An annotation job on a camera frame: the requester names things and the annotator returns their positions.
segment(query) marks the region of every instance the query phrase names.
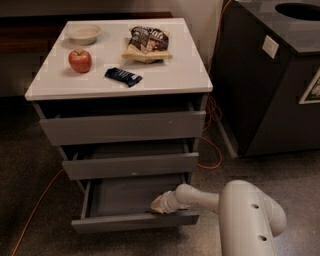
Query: open drawer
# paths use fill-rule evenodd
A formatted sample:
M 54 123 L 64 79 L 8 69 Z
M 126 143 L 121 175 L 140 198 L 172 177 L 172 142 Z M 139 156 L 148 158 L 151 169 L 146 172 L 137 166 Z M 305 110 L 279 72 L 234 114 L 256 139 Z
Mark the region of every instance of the open drawer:
M 78 233 L 147 229 L 196 224 L 198 212 L 153 213 L 151 202 L 185 183 L 183 174 L 91 180 L 87 184 Z
M 186 97 L 38 102 L 54 146 L 199 137 L 205 111 Z
M 192 172 L 198 153 L 186 139 L 64 146 L 71 180 Z

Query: white bowl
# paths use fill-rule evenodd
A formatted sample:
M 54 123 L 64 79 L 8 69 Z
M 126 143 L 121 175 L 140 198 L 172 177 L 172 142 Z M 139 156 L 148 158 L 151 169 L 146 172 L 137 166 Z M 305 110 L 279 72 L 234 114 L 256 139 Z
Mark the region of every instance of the white bowl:
M 76 44 L 88 45 L 97 40 L 101 28 L 95 25 L 73 26 L 67 30 L 66 35 Z

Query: chip bag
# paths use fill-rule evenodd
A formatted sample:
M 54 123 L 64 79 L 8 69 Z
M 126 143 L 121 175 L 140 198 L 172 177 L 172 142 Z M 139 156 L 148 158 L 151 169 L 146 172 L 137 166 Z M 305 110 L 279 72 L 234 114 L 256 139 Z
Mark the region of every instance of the chip bag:
M 131 29 L 131 35 L 128 47 L 122 54 L 125 59 L 152 63 L 172 58 L 172 55 L 168 52 L 168 32 L 157 28 L 139 26 Z

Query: power cord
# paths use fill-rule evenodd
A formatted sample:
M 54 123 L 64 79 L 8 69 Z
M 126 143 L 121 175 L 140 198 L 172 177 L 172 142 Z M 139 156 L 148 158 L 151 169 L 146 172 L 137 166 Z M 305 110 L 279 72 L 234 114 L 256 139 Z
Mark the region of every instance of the power cord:
M 217 39 L 216 39 L 216 45 L 214 47 L 214 51 L 213 51 L 213 54 L 212 54 L 212 58 L 210 59 L 210 62 L 209 62 L 209 65 L 208 65 L 208 71 L 210 72 L 210 69 L 211 69 L 211 65 L 212 65 L 212 60 L 216 54 L 216 51 L 219 47 L 219 43 L 220 43 L 220 37 L 221 37 L 221 24 L 222 24 L 222 19 L 223 19 L 223 15 L 227 9 L 227 7 L 231 4 L 232 0 L 229 0 L 222 8 L 222 11 L 221 11 L 221 15 L 220 15 L 220 19 L 219 19 L 219 24 L 218 24 L 218 31 L 217 31 Z M 221 109 L 218 107 L 215 99 L 213 98 L 213 96 L 209 93 L 208 94 L 208 101 L 207 101 L 207 106 L 206 106 L 206 112 L 207 112 L 207 116 L 208 116 L 208 120 L 205 122 L 204 124 L 204 128 L 203 128 L 203 131 L 206 131 L 212 121 L 215 121 L 215 122 L 219 122 L 221 119 L 222 119 L 222 111 Z M 222 157 L 222 153 L 220 151 L 220 149 L 213 143 L 211 142 L 210 140 L 204 138 L 204 137 L 200 137 L 200 139 L 206 141 L 207 143 L 209 143 L 211 146 L 213 146 L 215 148 L 215 150 L 218 152 L 218 155 L 219 155 L 219 160 L 218 160 L 218 163 L 213 165 L 213 166 L 205 166 L 205 165 L 202 165 L 202 164 L 197 164 L 198 167 L 201 167 L 203 169 L 208 169 L 208 170 L 213 170 L 213 169 L 216 169 L 218 168 L 221 163 L 222 163 L 222 160 L 223 160 L 223 157 Z
M 14 255 L 16 254 L 16 252 L 17 252 L 17 250 L 18 250 L 18 248 L 19 248 L 19 246 L 20 246 L 20 244 L 21 244 L 21 241 L 22 241 L 22 239 L 23 239 L 23 237 L 24 237 L 24 234 L 26 233 L 27 228 L 28 228 L 28 226 L 29 226 L 29 224 L 30 224 L 30 222 L 31 222 L 31 220 L 32 220 L 32 218 L 33 218 L 33 215 L 35 214 L 36 210 L 38 209 L 38 206 L 40 205 L 43 197 L 46 195 L 46 193 L 47 193 L 47 191 L 49 190 L 49 188 L 51 187 L 51 185 L 54 183 L 54 181 L 59 177 L 59 175 L 60 175 L 63 171 L 64 171 L 64 169 L 61 169 L 61 170 L 56 174 L 56 176 L 51 180 L 51 182 L 49 183 L 49 185 L 47 186 L 47 188 L 45 189 L 45 191 L 42 193 L 40 199 L 38 200 L 36 206 L 34 207 L 32 213 L 31 213 L 31 215 L 30 215 L 30 217 L 29 217 L 29 219 L 28 219 L 28 221 L 27 221 L 27 223 L 26 223 L 26 225 L 25 225 L 25 227 L 24 227 L 24 229 L 23 229 L 23 231 L 22 231 L 22 233 L 21 233 L 21 236 L 20 236 L 20 238 L 19 238 L 19 241 L 17 242 L 17 244 L 16 244 L 16 246 L 15 246 L 15 248 L 14 248 L 11 256 L 14 256 Z

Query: gray carpet floor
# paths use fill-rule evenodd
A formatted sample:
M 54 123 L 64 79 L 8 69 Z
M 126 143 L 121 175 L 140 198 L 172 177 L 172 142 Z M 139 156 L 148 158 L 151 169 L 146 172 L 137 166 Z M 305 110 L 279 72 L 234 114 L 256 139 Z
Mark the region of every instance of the gray carpet floor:
M 0 99 L 0 255 L 10 255 L 36 202 L 61 170 L 61 157 L 42 132 L 30 103 Z M 196 167 L 192 185 L 219 193 L 242 179 L 278 201 L 287 214 L 283 234 L 274 239 L 278 255 L 319 255 L 320 151 L 232 158 L 216 124 L 203 134 L 221 150 L 215 170 Z M 203 164 L 215 164 L 217 153 L 201 142 Z M 80 215 L 83 194 L 65 173 L 52 185 L 36 211 L 16 255 L 221 255 L 218 217 L 199 209 L 192 226 L 77 234 L 71 220 Z

